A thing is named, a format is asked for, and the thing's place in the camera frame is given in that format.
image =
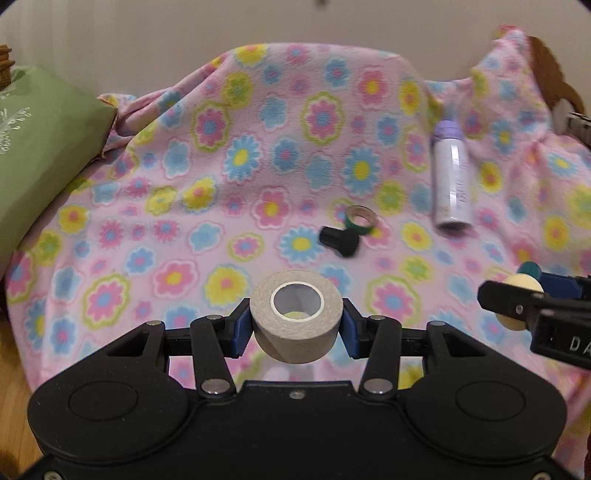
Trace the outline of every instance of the green tape roll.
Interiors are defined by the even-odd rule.
[[[361,217],[368,221],[368,225],[358,225],[354,218]],[[362,205],[351,205],[345,210],[345,227],[356,230],[359,235],[367,235],[378,224],[378,217],[373,210]]]

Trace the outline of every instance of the wooden floor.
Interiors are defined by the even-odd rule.
[[[8,478],[41,456],[27,423],[30,396],[10,324],[0,312],[0,471]]]

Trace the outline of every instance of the purple can cap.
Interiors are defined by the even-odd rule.
[[[435,143],[445,138],[455,138],[464,141],[462,127],[454,120],[441,120],[433,129],[431,141]]]

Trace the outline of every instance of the white wall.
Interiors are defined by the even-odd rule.
[[[462,77],[499,24],[542,38],[591,106],[591,13],[577,0],[17,0],[0,43],[93,93],[172,85],[230,48],[355,44],[408,58],[427,79]]]

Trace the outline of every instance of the pink flower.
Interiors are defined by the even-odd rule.
[[[306,116],[306,122],[310,126],[310,133],[314,137],[324,140],[327,137],[336,135],[339,117],[337,115],[336,105],[325,99],[310,105],[309,114]]]
[[[318,211],[318,202],[313,198],[305,198],[298,205],[298,211],[301,216],[312,217]]]
[[[365,132],[365,118],[363,115],[356,115],[351,121],[351,130],[356,135],[363,135]]]
[[[381,315],[403,320],[413,314],[413,298],[407,294],[403,286],[386,283],[375,290],[375,295],[378,300],[374,303],[374,308]]]
[[[490,208],[481,208],[476,214],[476,221],[478,225],[492,232],[499,229],[499,219],[496,212]]]
[[[141,240],[146,234],[146,228],[143,225],[134,225],[131,229],[132,240]]]
[[[115,309],[124,301],[123,290],[124,286],[117,280],[100,284],[88,297],[86,314],[95,322],[113,318]]]
[[[310,81],[306,75],[297,75],[290,83],[290,92],[296,96],[304,96],[310,91]]]
[[[180,225],[178,222],[170,220],[160,220],[154,225],[154,235],[162,244],[167,244],[176,240],[180,233]]]
[[[168,299],[180,297],[198,280],[199,274],[194,262],[171,260],[154,274],[154,294]]]
[[[225,129],[226,119],[219,109],[209,107],[197,116],[199,141],[209,148],[223,140]]]
[[[286,189],[283,187],[267,187],[261,190],[251,213],[259,228],[281,228],[291,215],[291,204],[288,201]]]
[[[244,199],[239,195],[229,195],[223,202],[222,208],[226,216],[231,218],[240,217],[244,209]]]
[[[369,108],[380,107],[388,93],[388,84],[382,70],[366,68],[357,84],[362,103]]]
[[[117,220],[107,220],[99,228],[99,243],[102,248],[116,248],[123,240],[123,228]]]
[[[391,248],[390,239],[392,238],[392,229],[382,218],[378,218],[378,224],[371,230],[369,235],[363,237],[363,241],[368,247],[373,249]]]
[[[300,67],[308,61],[310,50],[303,44],[293,44],[287,47],[285,59],[295,67]]]
[[[136,177],[131,179],[125,188],[125,195],[130,198],[138,199],[147,195],[151,187],[150,179],[146,177]]]

